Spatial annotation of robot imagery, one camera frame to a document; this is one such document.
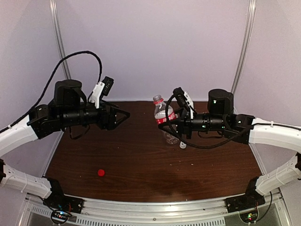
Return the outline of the small cola bottle red cap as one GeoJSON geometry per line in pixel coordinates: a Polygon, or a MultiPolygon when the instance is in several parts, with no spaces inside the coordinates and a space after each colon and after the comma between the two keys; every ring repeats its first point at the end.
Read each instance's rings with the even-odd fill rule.
{"type": "MultiPolygon", "coordinates": [[[[161,95],[154,96],[153,103],[155,105],[154,118],[158,125],[166,122],[166,109],[169,120],[172,121],[176,119],[177,116],[174,113],[174,109],[171,106],[169,106],[168,108],[166,107],[166,103],[164,102],[164,99],[161,95]]],[[[162,135],[168,144],[175,145],[178,143],[178,139],[173,135],[165,131],[162,131],[162,135]]]]}

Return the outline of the white bottle cap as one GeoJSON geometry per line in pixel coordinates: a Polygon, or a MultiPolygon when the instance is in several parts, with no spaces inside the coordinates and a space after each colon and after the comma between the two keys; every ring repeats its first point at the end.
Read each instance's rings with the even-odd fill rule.
{"type": "Polygon", "coordinates": [[[184,143],[184,142],[181,141],[180,144],[179,144],[179,147],[181,149],[186,149],[187,145],[186,145],[186,143],[184,143]]]}

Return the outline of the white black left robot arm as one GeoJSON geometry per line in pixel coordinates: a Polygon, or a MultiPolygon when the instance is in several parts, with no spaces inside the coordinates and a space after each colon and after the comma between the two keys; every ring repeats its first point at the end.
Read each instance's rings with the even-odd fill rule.
{"type": "MultiPolygon", "coordinates": [[[[49,104],[33,107],[19,122],[1,132],[1,156],[73,126],[89,129],[90,125],[95,124],[100,129],[114,130],[130,117],[130,113],[102,100],[108,95],[113,82],[109,77],[98,82],[92,91],[91,101],[88,101],[80,81],[58,81],[54,98],[49,104]]],[[[26,174],[8,166],[3,160],[0,161],[0,185],[47,199],[57,209],[63,209],[68,204],[57,180],[26,174]]]]}

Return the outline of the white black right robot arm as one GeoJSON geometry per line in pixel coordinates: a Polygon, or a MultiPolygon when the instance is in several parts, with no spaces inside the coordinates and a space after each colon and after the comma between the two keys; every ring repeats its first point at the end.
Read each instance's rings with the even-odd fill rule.
{"type": "Polygon", "coordinates": [[[296,151],[288,162],[272,172],[250,180],[241,204],[250,208],[272,190],[301,178],[301,129],[297,126],[265,121],[261,118],[234,113],[234,95],[223,89],[208,92],[206,113],[197,113],[189,94],[182,88],[175,88],[166,105],[175,98],[179,109],[174,114],[165,111],[165,120],[160,120],[158,128],[178,138],[188,146],[198,149],[213,149],[230,141],[241,144],[264,144],[296,151]],[[183,140],[190,139],[193,132],[216,131],[224,141],[200,146],[183,140]]]}

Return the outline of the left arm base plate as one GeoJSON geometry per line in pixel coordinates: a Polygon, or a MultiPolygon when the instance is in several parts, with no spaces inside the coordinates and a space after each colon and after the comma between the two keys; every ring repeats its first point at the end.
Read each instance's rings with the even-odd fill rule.
{"type": "Polygon", "coordinates": [[[43,205],[47,206],[50,210],[51,221],[58,226],[67,222],[75,222],[77,217],[75,214],[82,212],[84,200],[81,198],[66,196],[61,202],[50,201],[48,199],[40,198],[43,205]]]}

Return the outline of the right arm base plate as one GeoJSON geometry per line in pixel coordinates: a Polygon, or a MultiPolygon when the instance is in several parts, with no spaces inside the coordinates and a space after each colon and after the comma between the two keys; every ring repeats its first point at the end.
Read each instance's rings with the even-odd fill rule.
{"type": "Polygon", "coordinates": [[[257,195],[239,195],[225,199],[228,213],[238,212],[243,223],[252,224],[259,219],[260,205],[265,204],[263,196],[257,195]]]}

